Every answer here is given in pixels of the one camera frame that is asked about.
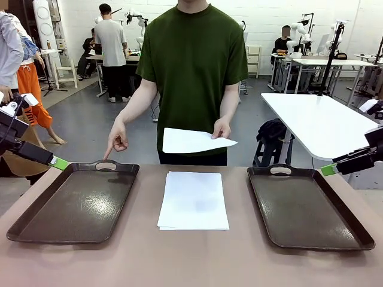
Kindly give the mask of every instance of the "stack of paper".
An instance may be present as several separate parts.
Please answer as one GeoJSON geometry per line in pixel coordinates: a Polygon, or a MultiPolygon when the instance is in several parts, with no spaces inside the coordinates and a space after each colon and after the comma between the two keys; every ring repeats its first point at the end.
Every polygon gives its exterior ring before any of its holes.
{"type": "Polygon", "coordinates": [[[169,172],[160,230],[228,230],[220,173],[169,172]]]}

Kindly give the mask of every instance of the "man's right arm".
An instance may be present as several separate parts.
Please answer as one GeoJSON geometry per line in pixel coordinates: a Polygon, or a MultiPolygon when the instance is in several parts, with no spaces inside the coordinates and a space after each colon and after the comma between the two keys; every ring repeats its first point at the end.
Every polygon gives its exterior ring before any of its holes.
{"type": "Polygon", "coordinates": [[[128,148],[125,124],[138,118],[146,111],[157,94],[157,84],[142,79],[141,85],[133,94],[129,103],[115,118],[108,138],[108,148],[104,155],[106,160],[113,148],[116,151],[124,151],[128,148]]]}
{"type": "Polygon", "coordinates": [[[141,85],[133,94],[129,103],[119,113],[116,120],[121,120],[124,124],[135,120],[149,108],[156,95],[157,84],[142,79],[141,85]]]}

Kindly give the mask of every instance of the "man's left hand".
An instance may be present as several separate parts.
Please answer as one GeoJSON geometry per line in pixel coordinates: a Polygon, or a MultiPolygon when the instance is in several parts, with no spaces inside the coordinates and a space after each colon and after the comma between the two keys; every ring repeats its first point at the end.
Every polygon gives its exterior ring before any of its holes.
{"type": "Polygon", "coordinates": [[[232,130],[230,129],[230,123],[226,118],[220,118],[214,124],[214,133],[212,139],[225,138],[228,139],[232,130]]]}

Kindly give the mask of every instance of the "bare foot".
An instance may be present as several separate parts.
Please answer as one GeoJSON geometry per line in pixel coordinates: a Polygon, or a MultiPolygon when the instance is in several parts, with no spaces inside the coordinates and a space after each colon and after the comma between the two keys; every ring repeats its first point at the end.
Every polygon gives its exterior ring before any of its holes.
{"type": "Polygon", "coordinates": [[[53,139],[54,139],[54,141],[55,141],[58,145],[66,144],[66,141],[63,140],[62,138],[59,138],[58,136],[55,136],[53,139]]]}

